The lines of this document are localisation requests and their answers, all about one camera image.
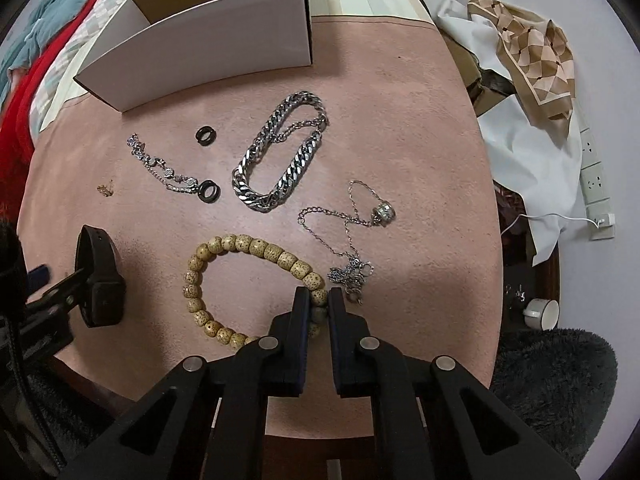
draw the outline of light blue fabric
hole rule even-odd
[[[87,0],[42,0],[33,10],[24,31],[0,63],[0,104],[8,94],[9,70],[29,68],[67,23],[82,10]]]

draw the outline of thin silver chain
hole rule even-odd
[[[371,262],[365,261],[360,257],[360,253],[356,247],[353,245],[353,239],[351,238],[351,231],[349,229],[350,224],[361,225],[364,227],[374,227],[376,225],[385,225],[385,223],[380,222],[378,217],[375,216],[376,210],[374,209],[374,213],[371,216],[371,220],[365,220],[360,217],[360,213],[358,211],[358,207],[356,206],[356,202],[353,198],[353,186],[354,184],[359,184],[360,186],[365,187],[369,190],[369,192],[376,197],[381,204],[388,204],[388,202],[382,200],[380,195],[376,193],[370,186],[362,182],[361,180],[351,180],[349,182],[349,199],[351,200],[351,205],[353,206],[353,215],[349,215],[347,213],[342,213],[339,211],[335,211],[333,209],[326,209],[323,207],[307,207],[304,208],[298,214],[298,224],[300,224],[303,229],[313,235],[313,237],[318,240],[322,245],[324,245],[327,249],[329,249],[336,256],[340,256],[341,258],[347,257],[349,262],[343,267],[332,267],[329,270],[329,274],[327,277],[333,283],[337,283],[339,285],[344,285],[347,293],[347,298],[350,301],[357,301],[362,304],[362,287],[366,284],[367,278],[373,274],[374,266]],[[336,218],[340,218],[344,221],[344,231],[347,235],[347,239],[349,241],[349,248],[351,251],[337,251],[332,248],[327,242],[325,242],[320,235],[318,235],[311,227],[306,225],[305,217],[310,213],[322,213],[327,216],[334,216]]]
[[[280,132],[292,111],[302,105],[310,105],[315,108],[318,116],[314,119],[294,122]],[[250,209],[261,213],[268,213],[283,204],[297,186],[320,147],[322,133],[328,125],[329,119],[318,96],[307,91],[295,92],[287,96],[271,114],[258,136],[255,137],[254,142],[246,150],[238,167],[232,172],[231,184],[238,198]],[[315,128],[315,130],[300,144],[296,155],[273,189],[267,194],[254,191],[249,186],[249,175],[252,168],[260,162],[269,145],[285,142],[294,131],[308,126]]]
[[[175,173],[173,168],[167,166],[164,158],[145,153],[145,143],[140,142],[138,134],[130,136],[129,139],[127,139],[127,145],[131,147],[131,155],[135,156],[137,160],[142,161],[145,169],[164,184],[169,191],[175,191],[176,193],[198,192],[198,180],[196,178]],[[157,173],[154,168],[160,168],[162,174]],[[170,180],[176,184],[183,184],[183,186],[174,186],[169,183]]]

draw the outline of white cardboard box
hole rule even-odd
[[[124,112],[178,90],[312,62],[308,0],[126,0],[75,81]]]

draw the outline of white cable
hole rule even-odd
[[[507,227],[504,231],[502,231],[500,233],[500,236],[502,236],[503,234],[505,234],[505,232],[507,232],[509,229],[511,229],[518,220],[520,220],[520,217],[524,217],[524,218],[529,218],[530,220],[539,220],[541,218],[544,218],[545,216],[559,216],[560,218],[564,218],[565,220],[582,220],[585,222],[591,222],[593,225],[596,226],[596,229],[600,228],[600,224],[604,222],[604,220],[598,220],[598,222],[594,222],[593,220],[591,220],[590,218],[571,218],[570,216],[564,216],[558,213],[547,213],[545,215],[539,215],[539,216],[530,216],[530,215],[524,215],[524,214],[519,214],[518,216],[516,216],[516,219],[511,222],[511,225],[509,225],[509,227]]]

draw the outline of silver rivet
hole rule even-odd
[[[188,372],[195,372],[196,370],[200,370],[203,364],[204,362],[202,360],[202,357],[192,355],[191,357],[187,357],[182,362],[182,368],[184,368]]]
[[[271,335],[265,336],[258,341],[258,345],[263,350],[273,350],[278,346],[278,340]]]
[[[363,337],[360,340],[360,346],[362,346],[365,350],[375,350],[380,346],[380,341],[371,336]]]
[[[453,358],[449,357],[448,355],[441,355],[436,359],[436,366],[440,370],[445,370],[449,372],[456,367],[456,362]]]

